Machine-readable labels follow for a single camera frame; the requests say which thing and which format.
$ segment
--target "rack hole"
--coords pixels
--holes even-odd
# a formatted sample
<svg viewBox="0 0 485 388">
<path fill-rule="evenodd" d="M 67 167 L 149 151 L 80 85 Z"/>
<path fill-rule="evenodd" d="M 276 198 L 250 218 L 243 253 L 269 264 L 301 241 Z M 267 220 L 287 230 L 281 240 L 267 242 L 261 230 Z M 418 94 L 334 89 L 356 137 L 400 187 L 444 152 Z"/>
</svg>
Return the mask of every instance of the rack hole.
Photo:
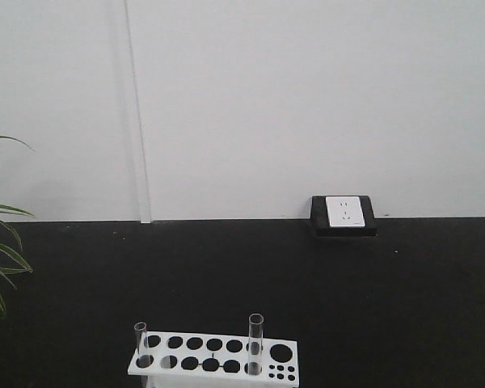
<svg viewBox="0 0 485 388">
<path fill-rule="evenodd" d="M 183 338 L 178 337 L 178 336 L 175 336 L 175 337 L 171 337 L 167 341 L 167 346 L 170 349 L 177 349 L 177 348 L 179 348 L 182 345 L 182 343 L 183 343 Z"/>
<path fill-rule="evenodd" d="M 164 369 L 173 369 L 178 364 L 175 356 L 165 356 L 160 360 L 160 366 Z"/>
<path fill-rule="evenodd" d="M 147 356 L 140 356 L 137 358 L 137 367 L 138 368 L 147 368 L 151 364 L 153 364 L 154 358 L 151 355 Z"/>
<path fill-rule="evenodd" d="M 192 337 L 187 341 L 187 348 L 196 350 L 203 346 L 203 340 L 200 337 Z"/>
<path fill-rule="evenodd" d="M 260 374 L 262 372 L 262 366 L 259 365 L 258 362 L 251 362 L 249 364 L 250 371 L 252 374 Z M 248 374 L 248 364 L 244 365 L 244 372 Z"/>
<path fill-rule="evenodd" d="M 227 373 L 237 373 L 239 370 L 241 370 L 241 365 L 236 360 L 228 360 L 223 365 L 223 370 Z"/>
<path fill-rule="evenodd" d="M 216 352 L 217 350 L 221 349 L 223 346 L 223 342 L 218 338 L 212 338 L 207 341 L 207 349 L 211 350 L 212 352 Z"/>
<path fill-rule="evenodd" d="M 237 339 L 232 339 L 226 343 L 226 349 L 232 353 L 240 352 L 242 348 L 243 343 Z"/>
<path fill-rule="evenodd" d="M 150 335 L 147 338 L 147 343 L 150 348 L 155 348 L 160 344 L 160 336 L 159 335 Z"/>
<path fill-rule="evenodd" d="M 219 361 L 215 358 L 207 358 L 201 366 L 207 372 L 215 372 L 219 368 Z"/>
<path fill-rule="evenodd" d="M 289 346 L 283 344 L 273 345 L 269 352 L 276 362 L 288 362 L 293 358 L 293 352 Z"/>
<path fill-rule="evenodd" d="M 199 361 L 195 357 L 187 357 L 181 361 L 181 367 L 185 370 L 194 370 L 197 368 Z"/>
</svg>

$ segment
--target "test tube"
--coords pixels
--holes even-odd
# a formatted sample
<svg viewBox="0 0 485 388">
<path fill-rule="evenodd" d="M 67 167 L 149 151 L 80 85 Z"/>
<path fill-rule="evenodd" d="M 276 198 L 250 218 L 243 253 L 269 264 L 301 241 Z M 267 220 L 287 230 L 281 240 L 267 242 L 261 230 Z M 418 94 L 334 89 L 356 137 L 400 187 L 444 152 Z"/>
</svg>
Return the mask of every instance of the test tube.
<svg viewBox="0 0 485 388">
<path fill-rule="evenodd" d="M 145 322 L 135 323 L 135 339 L 137 341 L 137 366 L 138 368 L 147 368 L 153 362 L 149 354 L 149 343 L 147 342 L 147 325 Z M 147 376 L 141 376 L 142 388 L 146 388 Z"/>
<path fill-rule="evenodd" d="M 252 314 L 248 321 L 248 374 L 256 376 L 262 371 L 264 317 L 261 314 Z"/>
</svg>

